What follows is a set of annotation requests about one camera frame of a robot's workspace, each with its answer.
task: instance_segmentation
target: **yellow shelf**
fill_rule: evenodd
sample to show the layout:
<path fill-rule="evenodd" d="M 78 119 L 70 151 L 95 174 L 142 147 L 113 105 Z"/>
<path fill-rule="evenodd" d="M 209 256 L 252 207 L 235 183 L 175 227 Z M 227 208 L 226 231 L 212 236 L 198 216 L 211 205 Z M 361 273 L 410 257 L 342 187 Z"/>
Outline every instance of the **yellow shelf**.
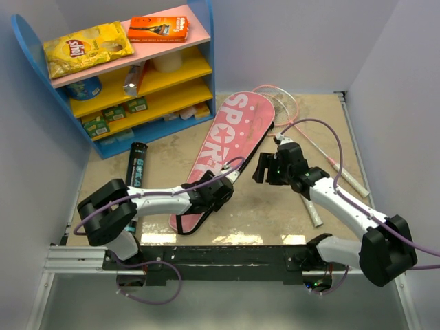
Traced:
<path fill-rule="evenodd" d="M 212 94 L 203 79 L 198 78 L 184 82 L 178 86 L 151 94 L 146 98 L 148 110 L 128 113 L 127 118 L 110 122 L 110 132 L 94 137 L 92 140 L 106 138 L 125 129 L 144 124 L 211 98 Z"/>
<path fill-rule="evenodd" d="M 212 73 L 211 67 L 197 47 L 186 48 L 181 52 L 184 62 L 181 68 L 174 72 L 158 72 L 152 65 L 148 67 L 138 97 Z M 91 100 L 71 99 L 70 105 L 74 116 L 80 118 L 134 99 L 132 96 L 126 96 L 122 89 L 128 71 L 129 67 L 123 67 L 99 76 L 102 91 Z"/>

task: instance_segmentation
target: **metal object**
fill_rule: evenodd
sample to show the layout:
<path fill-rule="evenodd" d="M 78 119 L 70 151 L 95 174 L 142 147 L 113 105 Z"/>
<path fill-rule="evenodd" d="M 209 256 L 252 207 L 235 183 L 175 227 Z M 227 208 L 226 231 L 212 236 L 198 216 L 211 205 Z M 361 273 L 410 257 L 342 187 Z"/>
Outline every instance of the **metal object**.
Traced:
<path fill-rule="evenodd" d="M 49 273 L 96 273 L 102 270 L 105 251 L 103 247 L 52 246 L 44 269 Z"/>
<path fill-rule="evenodd" d="M 176 265 L 185 281 L 277 281 L 285 285 L 303 284 L 306 245 L 204 245 L 141 246 L 145 259 Z M 322 277 L 327 264 L 312 263 L 311 276 Z M 115 262 L 104 262 L 107 271 L 123 270 Z M 344 267 L 336 265 L 335 270 Z M 162 286 L 175 280 L 176 273 L 163 265 L 149 265 L 146 285 Z"/>

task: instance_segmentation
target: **chip bag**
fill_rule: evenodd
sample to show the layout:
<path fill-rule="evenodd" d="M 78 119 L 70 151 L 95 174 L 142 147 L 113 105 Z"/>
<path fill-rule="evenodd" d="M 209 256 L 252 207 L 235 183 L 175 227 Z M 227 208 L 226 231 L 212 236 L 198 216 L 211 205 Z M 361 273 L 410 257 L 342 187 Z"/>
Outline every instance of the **chip bag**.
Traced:
<path fill-rule="evenodd" d="M 51 79 L 134 53 L 120 22 L 91 27 L 43 44 Z"/>

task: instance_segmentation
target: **floor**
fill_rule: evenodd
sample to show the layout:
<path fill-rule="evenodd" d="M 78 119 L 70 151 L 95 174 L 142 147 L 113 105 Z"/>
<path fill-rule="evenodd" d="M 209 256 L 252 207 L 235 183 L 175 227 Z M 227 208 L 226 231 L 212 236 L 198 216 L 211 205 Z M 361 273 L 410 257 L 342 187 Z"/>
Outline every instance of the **floor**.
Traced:
<path fill-rule="evenodd" d="M 228 95 L 217 96 L 217 106 Z M 358 159 L 353 148 L 349 128 L 338 97 L 335 94 L 297 95 L 300 106 L 299 118 L 319 118 L 328 122 L 338 133 L 344 149 L 345 168 L 359 181 L 362 181 Z M 148 144 L 146 156 L 146 175 L 143 188 L 170 188 L 180 185 L 192 168 L 200 146 L 210 128 L 211 122 L 194 126 L 185 131 L 170 135 Z M 337 158 L 338 150 L 330 132 L 316 123 L 301 124 L 303 131 L 330 156 Z M 289 136 L 297 141 L 308 159 L 310 166 L 319 166 L 331 176 L 336 172 L 325 158 L 305 140 L 296 130 L 291 129 Z M 262 143 L 259 151 L 274 152 L 276 145 L 270 137 Z M 90 195 L 113 178 L 125 178 L 129 153 L 101 160 L 92 152 L 82 184 L 79 201 Z M 332 214 L 316 206 L 324 222 L 314 228 L 300 197 L 289 187 L 255 184 L 252 174 L 258 157 L 235 184 L 233 198 L 220 210 L 208 218 L 200 229 L 191 236 L 177 235 L 168 224 L 167 214 L 140 219 L 137 225 L 137 237 L 142 245 L 236 245 L 236 244 L 304 244 L 322 234 L 332 233 L 343 239 L 355 239 L 354 234 Z M 359 195 L 343 179 L 343 188 L 352 195 Z M 73 224 L 79 222 L 75 212 Z M 70 235 L 68 245 L 87 245 L 83 236 Z"/>

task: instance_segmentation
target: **snack box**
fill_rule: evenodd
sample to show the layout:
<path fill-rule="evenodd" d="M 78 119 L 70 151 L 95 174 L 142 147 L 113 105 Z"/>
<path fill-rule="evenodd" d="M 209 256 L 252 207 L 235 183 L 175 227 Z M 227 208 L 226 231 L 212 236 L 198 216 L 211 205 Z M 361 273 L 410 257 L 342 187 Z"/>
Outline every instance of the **snack box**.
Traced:
<path fill-rule="evenodd" d="M 107 122 L 114 122 L 115 120 L 127 118 L 127 114 L 122 105 L 102 110 L 102 115 Z"/>
<path fill-rule="evenodd" d="M 109 127 L 100 113 L 92 113 L 81 118 L 82 127 L 84 127 L 89 137 L 94 138 L 98 135 L 110 132 Z"/>
<path fill-rule="evenodd" d="M 129 113 L 136 113 L 139 111 L 147 110 L 149 108 L 144 96 L 125 102 L 124 105 Z"/>

